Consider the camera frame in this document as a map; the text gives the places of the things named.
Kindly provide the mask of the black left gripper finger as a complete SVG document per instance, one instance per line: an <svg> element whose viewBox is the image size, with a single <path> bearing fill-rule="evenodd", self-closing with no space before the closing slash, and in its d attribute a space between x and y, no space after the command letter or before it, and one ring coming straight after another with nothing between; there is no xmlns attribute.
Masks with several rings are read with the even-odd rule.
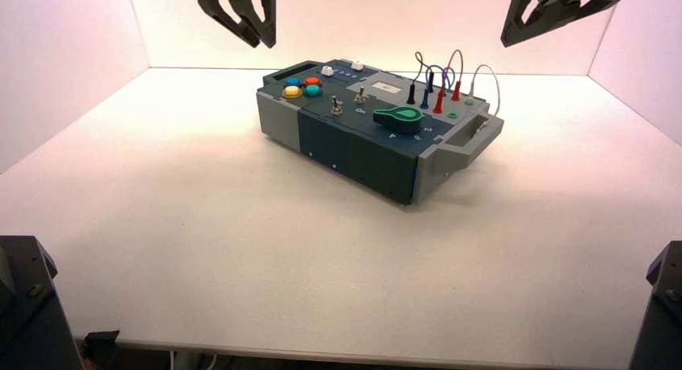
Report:
<svg viewBox="0 0 682 370"><path fill-rule="evenodd" d="M257 14L253 8L252 0L228 0L231 9L239 17L239 21L227 13L220 5L219 0L197 0L197 2L207 16L250 47L257 47L262 42L261 33L253 23L254 19L257 19Z"/></svg>
<svg viewBox="0 0 682 370"><path fill-rule="evenodd" d="M257 24L257 32L261 42L272 48L277 42L276 37L276 0L261 0L264 19Z"/></svg>

